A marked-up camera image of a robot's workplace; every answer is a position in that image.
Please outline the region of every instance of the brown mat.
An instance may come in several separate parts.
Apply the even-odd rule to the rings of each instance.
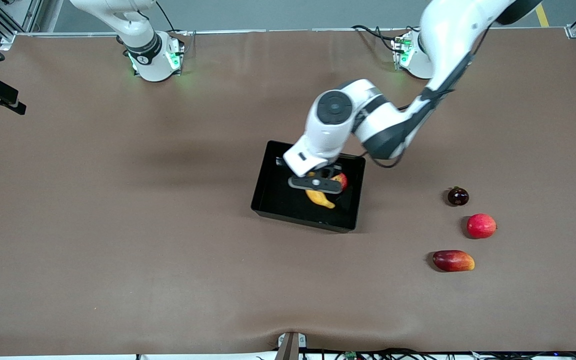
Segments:
[[[0,79],[0,355],[311,348],[576,349],[576,40],[492,30],[402,164],[368,164],[358,230],[250,210],[266,141],[368,78],[425,82],[354,32],[198,36],[185,73],[130,74],[113,38],[19,37]],[[352,139],[347,153],[361,147]],[[442,192],[465,187],[452,208]],[[485,212],[499,230],[462,234]],[[466,273],[427,255],[461,249]]]

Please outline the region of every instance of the gray floor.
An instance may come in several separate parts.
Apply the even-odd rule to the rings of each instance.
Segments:
[[[565,0],[576,3],[576,0]],[[182,30],[305,30],[313,28],[416,26],[430,0],[159,0],[174,27]],[[576,7],[566,3],[567,9]],[[168,30],[157,7],[144,11],[158,30]],[[515,24],[539,27],[535,14]],[[55,32],[107,32],[100,20],[64,0]]]

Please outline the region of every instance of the black tray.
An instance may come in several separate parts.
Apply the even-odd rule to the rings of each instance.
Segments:
[[[288,185],[288,178],[293,173],[283,164],[282,157],[291,146],[289,143],[268,141],[250,208],[261,217],[289,223],[339,233],[355,230],[366,160],[343,153],[339,156],[336,163],[341,165],[348,178],[348,187],[340,194],[326,194],[327,199],[336,205],[334,209],[329,209],[311,202],[306,191]],[[277,158],[281,159],[281,164],[278,164]]]

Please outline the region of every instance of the red apple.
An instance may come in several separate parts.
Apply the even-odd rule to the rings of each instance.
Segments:
[[[341,191],[345,191],[345,189],[348,187],[348,178],[343,172],[340,172],[338,175],[331,178],[331,180],[341,183]]]
[[[468,234],[475,239],[486,239],[491,237],[497,230],[497,223],[488,214],[474,214],[468,219],[466,225]]]
[[[442,271],[471,271],[475,269],[475,260],[461,250],[442,250],[432,255],[432,262]]]

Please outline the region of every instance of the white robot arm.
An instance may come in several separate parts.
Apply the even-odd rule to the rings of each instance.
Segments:
[[[156,0],[70,0],[78,9],[117,32],[132,66],[144,80],[160,82],[181,70],[183,46],[164,31],[155,31],[141,11]]]
[[[540,2],[432,0],[421,16],[418,44],[432,64],[432,78],[406,111],[399,111],[365,79],[324,92],[308,113],[306,131],[284,154],[286,164],[297,177],[329,166],[338,158],[350,132],[374,159],[402,156],[473,61],[471,51],[478,36],[495,20],[514,23]]]

